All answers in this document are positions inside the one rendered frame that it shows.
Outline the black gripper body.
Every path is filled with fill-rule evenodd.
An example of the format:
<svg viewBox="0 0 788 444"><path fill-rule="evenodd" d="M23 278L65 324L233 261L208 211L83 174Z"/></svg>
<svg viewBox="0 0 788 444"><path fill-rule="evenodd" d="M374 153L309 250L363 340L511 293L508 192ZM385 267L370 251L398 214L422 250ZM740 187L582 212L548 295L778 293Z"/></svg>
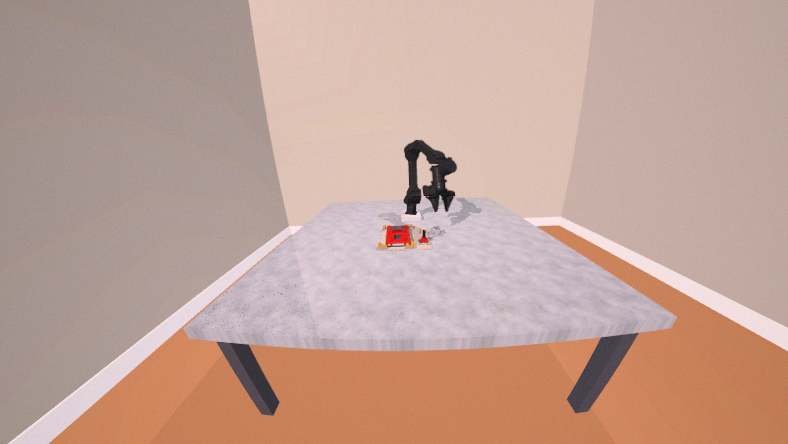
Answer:
<svg viewBox="0 0 788 444"><path fill-rule="evenodd" d="M445 183L447 183L447 180L445 180L444 177L435 177L431 183L433 183L434 188L425 189L423 191L423 196L441 195L443 198L455 196L455 192L453 190L447 190L447 188L445 188Z"/></svg>

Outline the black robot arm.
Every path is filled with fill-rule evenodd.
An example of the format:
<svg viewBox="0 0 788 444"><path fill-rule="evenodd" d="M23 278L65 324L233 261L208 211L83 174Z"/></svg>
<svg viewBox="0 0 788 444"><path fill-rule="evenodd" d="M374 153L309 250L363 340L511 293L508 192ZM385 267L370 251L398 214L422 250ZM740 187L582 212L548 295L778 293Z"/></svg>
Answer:
<svg viewBox="0 0 788 444"><path fill-rule="evenodd" d="M404 198L404 203L407 204L405 214L416 215L416 205L420 204L422 197L417 180L417 160L420 152L424 153L429 164L438 164L431 166L430 171L432 171L433 178L444 177L457 170L457 164L452 157L446 157L444 153L430 148L424 141L415 140L413 143L407 144L404 153L408 161L409 188Z"/></svg>

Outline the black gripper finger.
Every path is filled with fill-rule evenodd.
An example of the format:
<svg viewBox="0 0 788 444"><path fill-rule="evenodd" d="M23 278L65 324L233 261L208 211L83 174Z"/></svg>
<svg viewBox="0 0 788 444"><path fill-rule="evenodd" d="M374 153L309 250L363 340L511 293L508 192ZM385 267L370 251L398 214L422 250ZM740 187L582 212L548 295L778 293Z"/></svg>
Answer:
<svg viewBox="0 0 788 444"><path fill-rule="evenodd" d="M434 208L434 211L437 212L438 211L438 206L439 206L440 195L427 196L426 198L430 200L430 202L431 202L431 204L432 204L432 206Z"/></svg>
<svg viewBox="0 0 788 444"><path fill-rule="evenodd" d="M451 201L452 201L452 199L453 199L453 198L454 198L454 196L450 196L450 197L441 198L441 199L444 201L444 205L445 205L445 210L446 210L446 212L448 212L448 208L449 208L449 206L450 206L450 203L451 203Z"/></svg>

